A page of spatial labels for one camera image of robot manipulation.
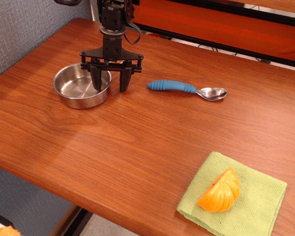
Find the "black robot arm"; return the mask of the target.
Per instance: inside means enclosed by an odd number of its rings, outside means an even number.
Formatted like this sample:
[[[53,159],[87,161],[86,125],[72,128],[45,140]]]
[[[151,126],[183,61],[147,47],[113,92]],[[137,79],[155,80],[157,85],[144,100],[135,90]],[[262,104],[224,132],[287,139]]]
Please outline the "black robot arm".
[[[125,92],[131,76],[142,71],[142,54],[133,53],[122,48],[122,39],[126,36],[126,27],[130,26],[139,33],[138,38],[130,44],[136,44],[141,38],[141,31],[131,22],[135,7],[131,0],[97,1],[100,32],[103,34],[103,46],[98,49],[81,51],[81,69],[90,72],[94,89],[101,91],[102,72],[117,71],[120,73],[120,92]]]

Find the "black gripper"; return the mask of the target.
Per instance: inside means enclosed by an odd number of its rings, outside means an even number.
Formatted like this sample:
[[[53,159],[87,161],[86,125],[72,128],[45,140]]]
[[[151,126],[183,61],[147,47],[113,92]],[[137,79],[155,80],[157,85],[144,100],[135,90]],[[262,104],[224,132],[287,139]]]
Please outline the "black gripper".
[[[128,89],[133,73],[142,71],[144,56],[123,49],[122,38],[122,34],[104,34],[102,47],[80,52],[81,69],[90,71],[96,91],[101,91],[101,70],[120,71],[120,92],[125,92]]]

